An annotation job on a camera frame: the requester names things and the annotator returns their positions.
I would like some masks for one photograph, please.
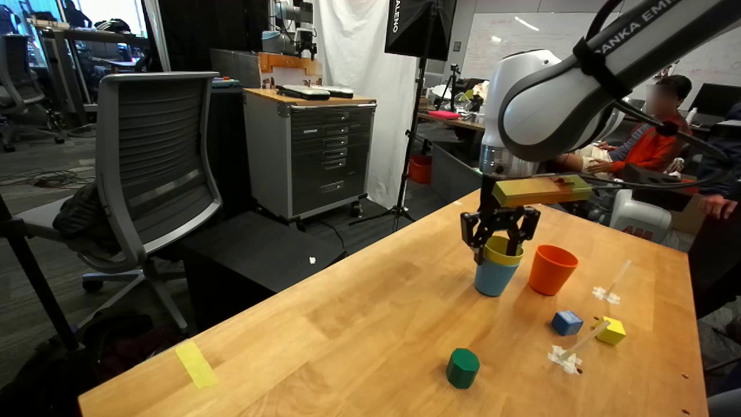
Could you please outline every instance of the gray cabinet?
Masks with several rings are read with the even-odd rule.
[[[301,220],[366,196],[372,100],[245,93],[250,185],[257,204]]]

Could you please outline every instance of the wooden table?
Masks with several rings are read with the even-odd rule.
[[[113,378],[78,403],[84,416],[512,416],[512,417],[700,417],[705,416],[697,321],[682,252],[542,210],[534,242],[499,299],[477,295],[460,242],[467,196],[355,252],[345,263],[198,334],[215,373],[196,389],[174,350]],[[557,244],[582,264],[557,296],[525,287],[536,244]],[[617,306],[592,296],[631,261]],[[589,344],[584,373],[546,360],[557,309],[624,322],[615,347]],[[444,365],[454,347],[480,354],[467,393]]]

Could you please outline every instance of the green block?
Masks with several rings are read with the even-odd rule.
[[[480,357],[469,350],[457,347],[446,363],[446,381],[457,389],[467,389],[480,373]]]

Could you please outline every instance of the orange cup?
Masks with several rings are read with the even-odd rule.
[[[557,247],[536,247],[527,286],[554,296],[577,270],[578,261]]]

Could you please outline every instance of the yellow tape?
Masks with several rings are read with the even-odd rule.
[[[175,354],[196,389],[206,389],[215,386],[215,373],[206,363],[202,347],[196,347],[191,342],[184,342],[175,345]]]

